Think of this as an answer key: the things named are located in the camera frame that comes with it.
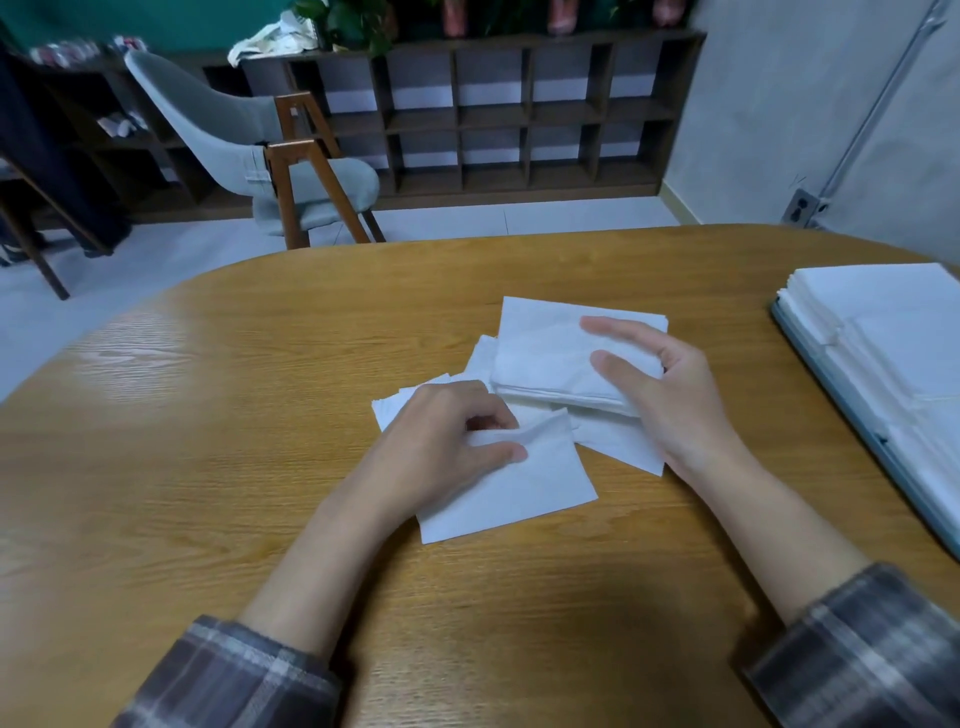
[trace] chair backrest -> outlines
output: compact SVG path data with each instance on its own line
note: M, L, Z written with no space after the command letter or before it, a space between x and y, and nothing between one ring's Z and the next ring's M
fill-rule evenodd
M238 195L276 196L263 152L283 139L272 96L221 93L145 51L128 52L126 63L210 177Z

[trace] plaid sleeve cuff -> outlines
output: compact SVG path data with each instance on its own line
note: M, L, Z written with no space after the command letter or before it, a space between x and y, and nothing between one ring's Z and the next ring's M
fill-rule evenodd
M339 694L321 661L236 622L200 617L113 724L325 726Z
M747 678L788 728L960 725L960 627L874 564L810 607Z

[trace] chair seat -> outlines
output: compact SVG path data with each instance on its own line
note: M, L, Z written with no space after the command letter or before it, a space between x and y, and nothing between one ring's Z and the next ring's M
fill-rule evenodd
M297 205L297 217L300 218L300 229L310 231L322 228L340 219L337 208L329 200L318 203L301 203ZM280 220L280 205L276 200L263 197L253 198L253 220L265 235L283 235L283 221Z
M377 176L375 169L365 161L350 158L334 159L331 166L347 193L353 209L357 212L363 212L373 207L377 196L380 194L380 178ZM297 197L321 195L326 197L325 190L319 186L320 181L308 162L295 164L290 168L290 171L295 191L298 193ZM336 206L329 199L297 203L295 207L297 208L297 217L300 219L300 229L303 231L322 228L340 220ZM280 206L276 199L254 197L253 219L265 234L283 235Z

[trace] white wall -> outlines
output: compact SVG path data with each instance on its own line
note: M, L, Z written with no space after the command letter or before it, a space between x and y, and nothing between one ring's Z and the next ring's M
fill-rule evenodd
M960 2L926 41L816 221L960 263Z
M929 0L701 0L708 32L665 179L704 223L817 194Z

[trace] dark wooden bookcase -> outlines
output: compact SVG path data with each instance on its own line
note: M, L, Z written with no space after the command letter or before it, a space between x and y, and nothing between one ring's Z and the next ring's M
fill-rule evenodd
M386 165L378 170L381 196L377 208L391 208L658 194L703 41L703 34L686 29L633 29L559 38L517 35L399 44L391 54L428 54L431 63L448 68L452 105L423 109L396 106L391 64L386 57L318 52L245 61L240 68L227 65L223 52L177 54L170 58L226 93L252 95L257 86L254 76L259 75L252 73L252 67L259 63L272 64L278 70L275 75L285 82L285 87L277 88L276 93L312 91L345 146L353 136L374 139L382 145ZM652 92L646 96L612 96L617 52L624 44L639 42L660 48ZM581 46L584 55L588 52L584 98L535 101L537 65L548 62L541 57L542 51L571 46ZM519 55L518 103L461 104L464 70L457 67L458 52L475 50L504 50ZM354 59L367 65L374 110L330 112L319 63L329 59ZM121 59L102 58L67 71L50 71L45 78L76 130L73 146L91 157L134 222L250 215L249 198L233 195L213 182L126 71ZM126 139L108 137L95 118L121 109L142 114L150 130ZM635 154L601 154L608 125L636 125L639 143ZM579 129L579 152L575 158L536 158L534 137L549 127ZM465 137L494 130L513 130L511 133L518 134L518 159L465 162ZM450 138L450 158L456 163L406 166L404 144L417 134Z

